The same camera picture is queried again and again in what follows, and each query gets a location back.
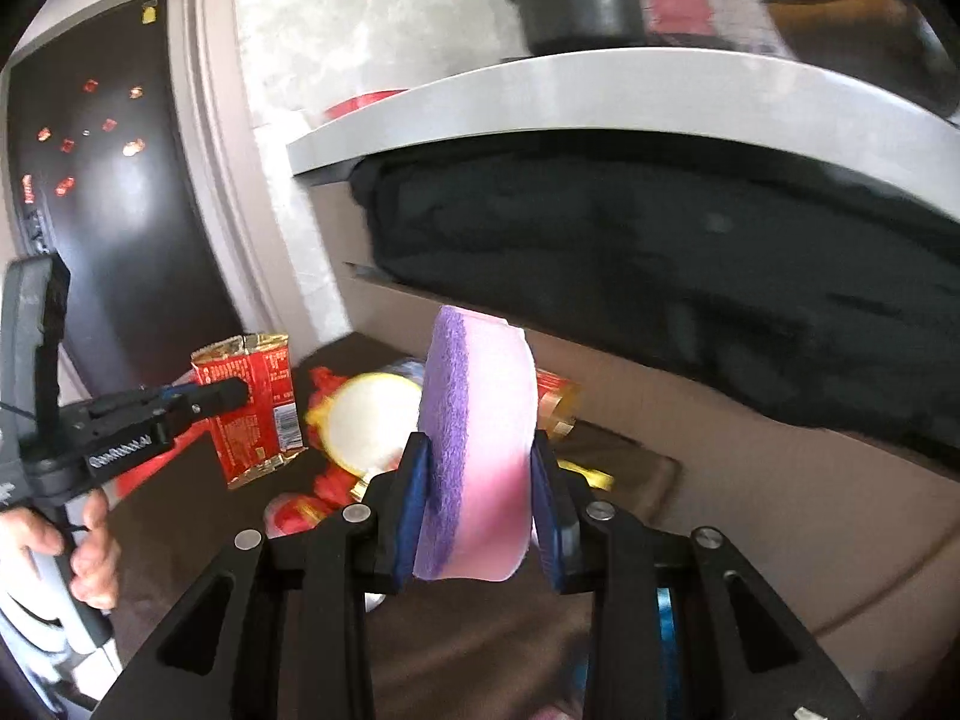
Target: red snack package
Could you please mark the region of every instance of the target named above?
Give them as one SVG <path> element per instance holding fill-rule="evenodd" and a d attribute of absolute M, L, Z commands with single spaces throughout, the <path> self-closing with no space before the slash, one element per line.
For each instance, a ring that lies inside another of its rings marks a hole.
<path fill-rule="evenodd" d="M 293 536 L 317 527 L 332 509 L 309 495 L 285 493 L 277 495 L 263 511 L 267 538 Z"/>
<path fill-rule="evenodd" d="M 353 503 L 350 491 L 356 483 L 353 474 L 330 461 L 326 464 L 326 471 L 313 480 L 313 494 L 333 509 L 342 509 Z"/>
<path fill-rule="evenodd" d="M 285 334 L 228 338 L 194 352 L 190 362 L 200 384 L 239 376 L 250 387 L 246 406 L 208 420 L 229 488 L 285 466 L 304 451 Z"/>
<path fill-rule="evenodd" d="M 74 180 L 74 177 L 72 175 L 69 175 L 68 177 L 64 178 L 64 180 L 59 182 L 58 185 L 56 185 L 56 189 L 54 189 L 54 193 L 56 194 L 57 197 L 64 197 L 71 189 L 73 189 L 73 186 L 76 183 L 77 182 Z"/>
<path fill-rule="evenodd" d="M 338 376 L 328 367 L 311 368 L 310 381 L 315 386 L 315 391 L 310 395 L 307 402 L 306 416 L 306 440 L 310 446 L 323 452 L 323 441 L 320 440 L 320 415 L 323 413 L 323 401 L 330 395 L 333 395 L 341 386 L 344 386 L 350 380 L 349 376 Z"/>

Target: cable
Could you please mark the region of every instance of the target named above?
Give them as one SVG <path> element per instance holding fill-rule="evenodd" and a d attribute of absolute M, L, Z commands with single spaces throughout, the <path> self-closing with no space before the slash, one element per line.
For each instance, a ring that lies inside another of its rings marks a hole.
<path fill-rule="evenodd" d="M 30 412 L 26 412 L 23 409 L 18 409 L 16 406 L 11 406 L 8 403 L 4 403 L 2 400 L 0 400 L 0 409 L 4 410 L 5 412 L 15 413 L 18 416 L 25 416 L 27 419 L 32 419 L 35 422 L 37 421 L 37 418 Z"/>

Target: red packaging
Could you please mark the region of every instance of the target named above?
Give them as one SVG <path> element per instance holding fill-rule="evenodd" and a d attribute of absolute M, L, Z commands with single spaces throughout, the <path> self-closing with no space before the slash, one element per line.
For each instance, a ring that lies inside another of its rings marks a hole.
<path fill-rule="evenodd" d="M 34 201 L 36 199 L 34 196 L 34 177 L 28 172 L 21 178 L 20 183 L 23 184 L 23 201 L 27 203 Z"/>
<path fill-rule="evenodd" d="M 208 420 L 229 488 L 285 466 L 304 451 L 285 334 L 228 338 L 194 352 L 190 362 L 200 384 L 239 376 L 250 387 L 246 406 Z"/>
<path fill-rule="evenodd" d="M 358 95 L 358 97 L 344 100 L 342 103 L 331 105 L 330 108 L 325 110 L 325 114 L 326 117 L 332 122 L 333 119 L 339 119 L 341 116 L 347 116 L 347 114 L 353 113 L 353 111 L 359 111 L 361 108 L 366 108 L 368 105 L 379 103 L 381 100 L 392 98 L 393 95 L 398 95 L 400 92 L 406 91 L 406 89 L 386 89 L 382 92 L 368 92 L 366 95 Z"/>
<path fill-rule="evenodd" d="M 57 197 L 64 197 L 71 189 L 73 189 L 73 186 L 76 183 L 77 182 L 74 180 L 73 176 L 69 175 L 68 177 L 64 178 L 64 180 L 59 182 L 58 185 L 56 185 L 54 193 Z"/>
<path fill-rule="evenodd" d="M 313 480 L 313 494 L 331 509 L 342 509 L 353 503 L 350 491 L 357 483 L 357 478 L 349 471 L 344 471 L 338 464 L 329 461 L 326 471 Z"/>
<path fill-rule="evenodd" d="M 293 536 L 317 527 L 331 511 L 323 501 L 309 495 L 277 495 L 263 511 L 264 530 L 267 538 Z"/>
<path fill-rule="evenodd" d="M 546 430 L 551 439 L 563 437 L 573 429 L 580 400 L 580 385 L 549 370 L 537 368 L 536 399 L 536 427 Z"/>
<path fill-rule="evenodd" d="M 306 440 L 310 446 L 323 452 L 323 440 L 320 438 L 320 423 L 323 421 L 322 414 L 325 411 L 323 402 L 330 395 L 333 395 L 341 386 L 344 386 L 349 380 L 349 376 L 338 376 L 328 367 L 315 367 L 310 370 L 310 380 L 313 382 L 313 394 L 307 402 L 306 415 Z"/>

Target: screw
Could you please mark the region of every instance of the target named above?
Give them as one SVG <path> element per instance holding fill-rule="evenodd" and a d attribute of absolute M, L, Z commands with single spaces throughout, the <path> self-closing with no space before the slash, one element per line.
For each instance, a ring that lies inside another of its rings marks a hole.
<path fill-rule="evenodd" d="M 253 528 L 250 528 L 249 530 L 237 533 L 233 539 L 233 546 L 246 552 L 248 549 L 260 546 L 261 541 L 263 541 L 263 536 L 261 536 L 260 531 L 254 531 Z"/>
<path fill-rule="evenodd" d="M 363 522 L 370 516 L 370 507 L 362 503 L 352 503 L 344 509 L 347 522 Z"/>
<path fill-rule="evenodd" d="M 593 501 L 587 504 L 587 517 L 590 519 L 606 522 L 608 519 L 613 519 L 613 514 L 616 514 L 616 509 L 607 501 Z"/>
<path fill-rule="evenodd" d="M 693 538 L 704 549 L 716 549 L 723 543 L 723 533 L 717 528 L 699 528 Z"/>

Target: human hand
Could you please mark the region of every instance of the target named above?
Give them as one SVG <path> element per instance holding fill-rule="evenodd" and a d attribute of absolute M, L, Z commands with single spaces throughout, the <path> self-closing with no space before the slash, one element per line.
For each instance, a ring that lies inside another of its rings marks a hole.
<path fill-rule="evenodd" d="M 107 496 L 102 490 L 93 490 L 83 507 L 83 525 L 89 533 L 70 560 L 76 575 L 70 592 L 78 601 L 102 610 L 115 607 L 119 593 L 120 545 L 107 529 L 108 511 Z M 30 550 L 41 555 L 59 555 L 64 550 L 64 537 L 30 509 L 0 514 L 0 562 L 4 573 L 26 571 L 37 576 Z"/>

